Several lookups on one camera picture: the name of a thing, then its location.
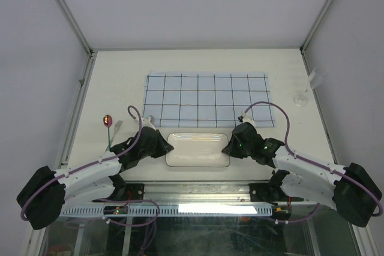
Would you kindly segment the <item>white rectangular plate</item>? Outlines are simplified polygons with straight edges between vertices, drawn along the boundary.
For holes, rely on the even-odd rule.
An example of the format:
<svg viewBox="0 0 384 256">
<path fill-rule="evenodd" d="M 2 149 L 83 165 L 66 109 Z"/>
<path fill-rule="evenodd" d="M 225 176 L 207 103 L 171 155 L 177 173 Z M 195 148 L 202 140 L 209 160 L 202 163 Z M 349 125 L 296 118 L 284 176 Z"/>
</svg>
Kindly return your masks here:
<svg viewBox="0 0 384 256">
<path fill-rule="evenodd" d="M 224 168 L 230 165 L 230 156 L 222 153 L 229 144 L 222 133 L 172 133 L 168 144 L 173 150 L 166 155 L 170 167 Z"/>
</svg>

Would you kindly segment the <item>blue checkered cloth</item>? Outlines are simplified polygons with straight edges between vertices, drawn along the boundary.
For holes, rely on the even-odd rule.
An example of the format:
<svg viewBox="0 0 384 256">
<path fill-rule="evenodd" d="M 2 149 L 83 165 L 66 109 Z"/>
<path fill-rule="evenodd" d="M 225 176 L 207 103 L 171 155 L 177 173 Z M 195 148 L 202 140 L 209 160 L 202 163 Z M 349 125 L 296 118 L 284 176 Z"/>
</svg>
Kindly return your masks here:
<svg viewBox="0 0 384 256">
<path fill-rule="evenodd" d="M 153 72 L 146 77 L 144 117 L 158 128 L 233 128 L 242 112 L 257 127 L 275 127 L 268 75 Z"/>
</svg>

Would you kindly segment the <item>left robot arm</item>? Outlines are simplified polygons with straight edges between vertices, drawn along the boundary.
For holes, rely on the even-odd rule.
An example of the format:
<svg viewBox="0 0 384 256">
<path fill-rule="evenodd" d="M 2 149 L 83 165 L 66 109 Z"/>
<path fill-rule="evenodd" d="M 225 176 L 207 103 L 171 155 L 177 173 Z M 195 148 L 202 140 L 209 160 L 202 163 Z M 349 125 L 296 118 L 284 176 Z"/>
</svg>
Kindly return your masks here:
<svg viewBox="0 0 384 256">
<path fill-rule="evenodd" d="M 134 137 L 113 145 L 99 159 L 83 166 L 59 170 L 41 167 L 16 197 L 20 217 L 34 230 L 40 230 L 55 222 L 62 212 L 80 204 L 132 200 L 133 193 L 121 173 L 144 158 L 156 159 L 173 150 L 159 130 L 144 127 Z"/>
</svg>

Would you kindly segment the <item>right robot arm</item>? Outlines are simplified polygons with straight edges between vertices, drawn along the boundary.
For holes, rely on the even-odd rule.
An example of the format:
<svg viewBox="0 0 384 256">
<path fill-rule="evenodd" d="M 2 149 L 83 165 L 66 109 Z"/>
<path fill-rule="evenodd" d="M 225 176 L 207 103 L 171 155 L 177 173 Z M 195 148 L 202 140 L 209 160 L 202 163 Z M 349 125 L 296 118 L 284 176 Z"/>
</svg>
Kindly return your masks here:
<svg viewBox="0 0 384 256">
<path fill-rule="evenodd" d="M 383 212 L 382 193 L 363 167 L 310 160 L 291 150 L 286 141 L 262 138 L 248 122 L 234 128 L 222 153 L 274 169 L 268 182 L 256 186 L 256 197 L 267 203 L 289 198 L 314 201 L 357 227 L 366 227 Z"/>
</svg>

